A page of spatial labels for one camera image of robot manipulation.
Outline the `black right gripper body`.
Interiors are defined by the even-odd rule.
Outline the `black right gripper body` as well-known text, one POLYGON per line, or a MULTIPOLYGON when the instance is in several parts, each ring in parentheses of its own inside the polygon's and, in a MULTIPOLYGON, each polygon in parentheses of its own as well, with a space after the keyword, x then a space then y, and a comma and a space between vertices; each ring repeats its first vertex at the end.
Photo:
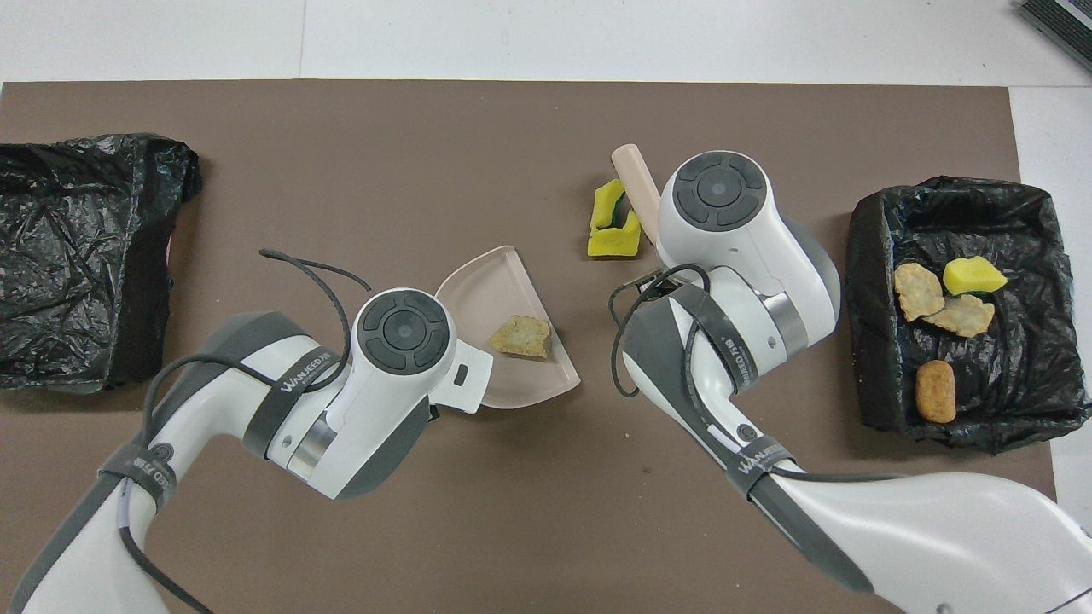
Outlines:
POLYGON ((638 296, 644 296, 645 300, 658 299, 676 288, 674 275, 667 275, 663 269, 655 269, 646 275, 636 278, 630 284, 638 292, 638 296))

